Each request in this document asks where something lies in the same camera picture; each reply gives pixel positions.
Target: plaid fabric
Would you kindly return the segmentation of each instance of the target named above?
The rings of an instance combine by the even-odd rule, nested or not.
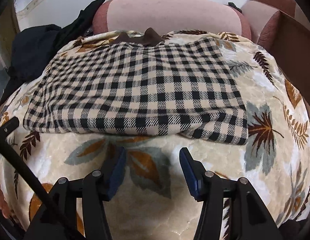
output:
[[[23,125],[48,133],[180,133],[240,145],[248,138],[244,103],[212,38],[56,55]]]

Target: silver screw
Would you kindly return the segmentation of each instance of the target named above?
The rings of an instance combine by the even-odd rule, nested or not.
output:
[[[93,173],[92,173],[93,177],[99,177],[101,174],[102,173],[99,170],[93,171]]]
[[[241,182],[242,184],[247,184],[249,181],[248,181],[247,178],[242,177],[242,178],[240,178],[240,182]]]
[[[212,172],[212,171],[206,171],[206,172],[205,172],[205,176],[211,178],[211,177],[214,176],[214,172]]]
[[[66,181],[67,181],[66,178],[60,178],[60,179],[58,180],[58,183],[59,183],[59,184],[64,184]]]

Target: bedsheet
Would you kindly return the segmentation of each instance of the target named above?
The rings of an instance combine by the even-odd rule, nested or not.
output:
[[[85,54],[107,46],[118,34],[103,33],[72,41],[59,53]],[[124,146],[124,182],[112,201],[105,203],[114,239],[193,238],[202,204],[188,192],[178,158],[182,147],[188,147],[195,160],[222,178],[247,177],[278,226],[288,219],[306,218],[310,209],[310,122],[301,94],[284,78],[274,58],[246,38],[202,31],[177,31],[163,36],[165,42],[179,44],[205,37],[213,38],[219,47],[244,100],[249,129],[246,145],[189,139],[178,134],[47,134],[21,125],[7,138],[8,142],[47,191],[60,177],[83,178],[102,165],[115,145]],[[22,122],[43,75],[22,85],[10,97],[1,125],[13,116]],[[40,201],[2,157],[0,183],[14,217],[27,228]],[[225,199],[220,239],[229,232],[229,204]],[[77,213],[78,229],[84,233],[80,201]]]

